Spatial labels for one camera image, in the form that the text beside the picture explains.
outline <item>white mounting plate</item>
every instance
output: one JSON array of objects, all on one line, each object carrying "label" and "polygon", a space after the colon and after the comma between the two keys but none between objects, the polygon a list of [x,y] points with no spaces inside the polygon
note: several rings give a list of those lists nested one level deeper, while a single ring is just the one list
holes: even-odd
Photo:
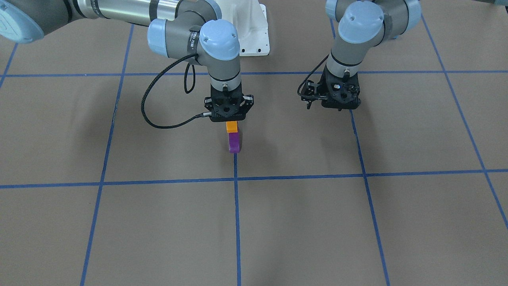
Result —
[{"label": "white mounting plate", "polygon": [[[260,4],[261,10],[266,17],[266,6]],[[250,31],[248,37],[238,39],[240,41],[240,56],[261,56],[270,53],[270,39],[268,38],[268,27]]]}]

